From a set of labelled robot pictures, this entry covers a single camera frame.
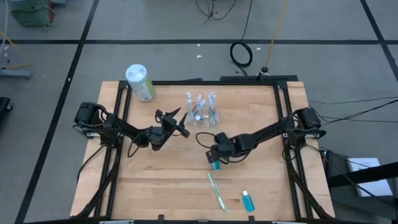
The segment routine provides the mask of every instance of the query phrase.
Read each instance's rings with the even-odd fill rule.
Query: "gray floor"
[[[367,1],[385,39],[398,39],[395,29],[398,1]],[[48,32],[20,27],[10,17],[11,39],[78,40],[93,0],[69,0],[57,8],[54,28]],[[215,2],[218,15],[232,1]],[[270,39],[283,1],[254,0],[247,39]],[[210,21],[198,12],[194,0],[101,0],[88,34],[89,40],[238,39],[241,37],[249,1],[238,0],[222,21]],[[4,1],[0,1],[0,18]],[[377,40],[359,0],[291,1],[278,39]],[[39,156],[65,77],[77,45],[20,45],[32,59],[31,80],[0,79],[0,96],[11,97],[14,110],[0,133],[0,222],[12,223]],[[266,44],[250,45],[254,59],[248,74],[264,66]],[[398,60],[398,45],[389,45]],[[23,62],[15,49],[0,55],[0,66]],[[242,61],[246,52],[237,47]],[[26,221],[66,218],[76,187],[86,140],[71,129],[78,105],[96,101],[103,81],[120,80],[133,63],[145,65],[153,80],[183,80],[201,77],[217,80],[237,75],[229,58],[229,44],[85,45],[69,94],[58,122],[42,175]],[[398,82],[380,45],[275,45],[269,65],[272,75],[298,75],[305,82],[308,98],[345,101],[398,96]],[[343,117],[387,101],[354,105],[312,104],[321,114]],[[398,105],[364,115],[361,119],[398,120]],[[336,152],[356,157],[378,157],[385,164],[398,160],[398,125],[342,121],[325,126],[320,141]],[[370,214],[336,204],[336,214],[345,219],[384,223]]]

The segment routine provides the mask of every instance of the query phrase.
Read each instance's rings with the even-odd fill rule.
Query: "white paper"
[[[367,169],[368,167],[377,167],[380,166],[380,162],[378,158],[348,158],[348,167],[351,172]],[[390,186],[387,180],[378,180],[369,183],[362,183],[358,184],[362,188],[366,189],[367,191],[371,192],[375,196],[390,196],[392,195]],[[368,193],[365,191],[356,188],[360,197],[370,197]]]

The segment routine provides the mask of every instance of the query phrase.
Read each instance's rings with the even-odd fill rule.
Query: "teal object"
[[[213,168],[213,170],[220,170],[221,169],[221,162],[220,161],[216,161],[214,163],[211,164],[211,168]]]
[[[251,200],[251,197],[247,190],[243,192],[243,204],[246,207],[246,211],[252,212],[255,210],[253,201]]]

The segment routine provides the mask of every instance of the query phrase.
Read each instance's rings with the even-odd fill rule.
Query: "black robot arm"
[[[174,131],[178,131],[185,138],[190,133],[185,129],[184,121],[187,114],[177,124],[174,116],[180,111],[180,108],[165,113],[156,110],[155,120],[160,127],[148,127],[146,129],[137,129],[129,123],[118,118],[116,114],[109,113],[105,107],[96,103],[82,103],[75,117],[74,128],[85,137],[89,138],[90,133],[98,133],[101,137],[101,145],[106,147],[115,147],[119,144],[118,139],[121,134],[132,139],[134,144],[139,147],[148,147],[152,144],[152,149],[158,151],[171,137]]]
[[[306,135],[312,134],[320,138],[326,134],[326,131],[319,130],[320,126],[321,122],[312,108],[299,109],[252,134],[239,134],[232,138],[228,138],[225,133],[217,134],[216,144],[206,152],[206,157],[209,163],[215,161],[228,163],[229,158],[247,157],[258,144],[281,134],[287,135],[291,146],[303,146]]]

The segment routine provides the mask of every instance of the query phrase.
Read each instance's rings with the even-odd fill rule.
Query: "black metal frame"
[[[298,81],[297,76],[295,75],[289,75],[289,76],[273,76],[273,77],[221,77],[220,81],[200,81],[198,79],[195,79],[194,81],[192,80],[185,80],[185,81],[154,81],[154,85],[265,85],[265,86],[272,86],[274,89],[274,94],[275,94],[275,102],[276,102],[276,108],[277,108],[277,113],[278,113],[278,118],[282,119],[284,117],[283,114],[283,108],[282,108],[282,103],[280,100],[280,93],[279,90],[282,90],[283,95],[284,95],[284,100],[285,100],[285,105],[286,105],[286,111],[287,113],[292,112],[292,107],[290,104],[290,97],[289,97],[289,90],[287,87],[287,82],[295,82]],[[124,111],[123,111],[123,120],[127,120],[127,114],[128,114],[128,109],[130,105],[130,99],[131,99],[131,88],[129,87],[128,83],[126,81],[120,81],[119,86],[118,86],[118,94],[116,96],[116,102],[115,102],[115,108],[114,108],[114,113],[118,114],[119,113],[119,107],[121,104],[121,98],[123,91],[127,89],[127,95],[126,95],[126,101],[124,105]],[[291,161],[291,156],[290,156],[290,146],[288,144],[288,140],[286,136],[282,135],[282,142],[284,145],[285,150],[285,158],[286,158],[286,164],[287,168],[290,166],[293,166],[293,163]],[[115,160],[121,158],[121,151],[122,151],[122,145],[120,147],[116,148],[116,155],[115,155]],[[112,155],[112,150],[113,149],[107,149],[106,150],[106,155],[105,155],[105,160],[103,164],[103,171],[101,174],[101,180],[100,180],[100,185],[104,183],[105,178],[107,177],[108,174],[108,169],[109,169],[109,162],[111,160],[111,155]],[[306,180],[305,180],[305,172],[304,172],[304,167],[303,167],[303,162],[302,162],[302,157],[300,150],[295,150],[295,156],[297,160],[297,170],[300,176],[300,179],[303,181],[305,186]],[[116,169],[116,175],[111,181],[111,188],[110,188],[110,193],[109,193],[109,199],[106,207],[106,215],[105,216],[100,216],[100,211],[101,211],[101,204],[102,204],[102,197],[98,200],[98,203],[96,204],[95,210],[94,210],[94,216],[93,217],[71,217],[70,219],[67,220],[54,220],[54,221],[46,221],[46,222],[35,222],[35,223],[45,223],[45,224],[52,224],[52,223],[99,223],[100,221],[111,221],[111,215],[112,215],[112,209],[113,209],[113,203],[114,203],[114,195],[116,193],[116,184],[117,184],[117,179],[118,179],[118,170],[119,166]],[[290,193],[292,195],[292,204],[294,208],[294,214],[295,214],[295,219],[298,222],[307,222],[307,223],[354,223],[354,222],[346,222],[346,221],[339,221],[339,220],[324,220],[324,219],[314,219],[313,214],[312,214],[312,207],[308,200],[304,197],[304,202],[305,202],[305,211],[307,216],[302,217],[301,212],[300,212],[300,205],[299,205],[299,199],[297,196],[297,189],[296,189],[296,183],[293,180],[291,174],[289,173],[289,184],[290,184]],[[159,215],[158,220],[134,220],[134,223],[198,223],[198,220],[164,220],[163,215]],[[248,217],[248,221],[211,221],[212,223],[244,223],[247,224],[248,222],[250,224],[255,224],[255,223],[271,223],[270,221],[255,221],[253,216]]]

